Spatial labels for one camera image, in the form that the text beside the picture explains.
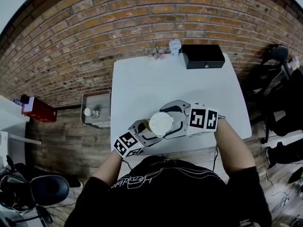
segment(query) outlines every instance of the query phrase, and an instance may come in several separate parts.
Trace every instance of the person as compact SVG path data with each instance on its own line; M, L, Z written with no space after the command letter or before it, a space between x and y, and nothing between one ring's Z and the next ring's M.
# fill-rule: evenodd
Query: person
M252 153L224 118L214 135L230 177L227 184L209 169L160 156L145 158L117 180L122 158L114 150L84 186L65 227L271 226Z

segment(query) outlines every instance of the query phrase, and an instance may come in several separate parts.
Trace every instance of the metal tray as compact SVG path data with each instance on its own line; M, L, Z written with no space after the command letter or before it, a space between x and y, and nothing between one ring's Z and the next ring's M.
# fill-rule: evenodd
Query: metal tray
M95 128L110 127L110 101L111 89L83 94L81 122ZM91 117L86 116L84 114L85 108L94 108L95 110L98 110L99 117L97 119L92 119Z

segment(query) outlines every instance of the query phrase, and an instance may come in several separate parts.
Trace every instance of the brick wall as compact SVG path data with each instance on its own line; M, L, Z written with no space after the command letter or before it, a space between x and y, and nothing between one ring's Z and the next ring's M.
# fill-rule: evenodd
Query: brick wall
M302 23L292 0L28 0L0 36L0 94L76 105L111 88L115 60L171 38L219 44L242 81L269 44L299 55Z

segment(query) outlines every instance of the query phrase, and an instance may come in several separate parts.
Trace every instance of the desk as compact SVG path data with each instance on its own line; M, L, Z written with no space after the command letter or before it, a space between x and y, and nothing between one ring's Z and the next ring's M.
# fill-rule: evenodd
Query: desk
M224 53L220 69L187 70L183 55L162 60L136 57L114 64L111 98L111 149L117 137L139 119L150 118L166 103L180 99L219 110L242 139L251 136L249 116L232 64ZM162 140L144 154L164 154L213 147L213 133Z

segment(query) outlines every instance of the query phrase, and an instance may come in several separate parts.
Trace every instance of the floor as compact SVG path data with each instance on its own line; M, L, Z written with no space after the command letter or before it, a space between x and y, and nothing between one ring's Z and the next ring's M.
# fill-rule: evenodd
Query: floor
M28 144L26 148L27 164L33 164L47 171L77 175L86 182L110 153L110 129L95 129L84 126L80 122L80 109L58 112L57 122L43 123L34 121L29 127L29 137L41 140L41 146ZM298 136L283 139L283 143L297 140ZM275 146L279 139L273 137L268 146ZM303 211L303 199L298 193L299 183L287 184L291 174L302 164L279 165L269 169L268 178L274 184L274 189L266 178L267 158L265 146L261 145L255 134L246 140L252 151L260 182L264 189L269 208L274 220L273 226L280 223L289 224L294 217ZM202 150L178 152L167 155L169 158L182 159L209 169L214 165L214 147ZM132 167L137 165L145 156L128 158ZM122 164L120 177L129 173L126 163ZM215 163L214 170L225 182L228 176L225 173L220 155ZM281 201L285 193L289 193L290 200L284 207ZM76 201L81 188L73 188L68 198L60 206L72 204ZM64 220L73 210L74 205L63 208L48 209L53 217L52 227L63 226Z

